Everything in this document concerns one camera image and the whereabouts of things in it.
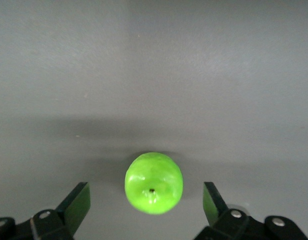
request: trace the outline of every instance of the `gray surface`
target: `gray surface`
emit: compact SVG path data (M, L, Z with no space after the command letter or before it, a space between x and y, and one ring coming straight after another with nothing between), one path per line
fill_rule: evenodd
M143 151L184 174L162 216L123 192ZM308 1L0 1L0 216L79 181L77 240L192 239L203 181L308 235Z

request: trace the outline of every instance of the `screw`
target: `screw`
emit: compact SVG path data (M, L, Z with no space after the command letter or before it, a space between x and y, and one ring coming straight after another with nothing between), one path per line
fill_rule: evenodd
M43 213L41 213L41 214L39 215L39 218L40 218L40 219L45 219L45 218L47 218L50 214L51 214L51 213L50 213L49 211L45 211L45 212L43 212Z
M279 227L284 227L285 226L285 222L278 218L278 217L275 217L272 219L272 222L276 225L276 226L279 226Z
M7 221L6 221L5 219L1 220L1 221L0 221L0 227L4 226L4 225L6 224L6 222L7 222Z
M232 216L233 216L234 218L237 218L237 219L239 219L240 217L242 217L242 213L240 213L240 212L237 211L237 210L231 211L230 214L232 214Z

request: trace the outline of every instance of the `green apple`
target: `green apple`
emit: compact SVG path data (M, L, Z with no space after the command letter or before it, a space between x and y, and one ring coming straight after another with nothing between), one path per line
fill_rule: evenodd
M175 207L182 197L181 170L162 153L142 154L126 172L125 193L137 210L153 215L164 214Z

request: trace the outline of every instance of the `gray background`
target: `gray background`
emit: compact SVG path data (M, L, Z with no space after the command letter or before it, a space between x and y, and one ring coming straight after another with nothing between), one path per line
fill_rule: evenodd
M167 214L134 210L140 153L179 164ZM308 1L0 1L0 216L89 181L77 240L190 240L203 181L308 236Z

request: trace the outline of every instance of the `apple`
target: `apple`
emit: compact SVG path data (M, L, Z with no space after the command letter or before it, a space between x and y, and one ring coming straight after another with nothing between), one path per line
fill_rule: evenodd
M181 170L165 154L142 154L126 172L125 193L137 210L152 215L164 214L175 207L182 197Z

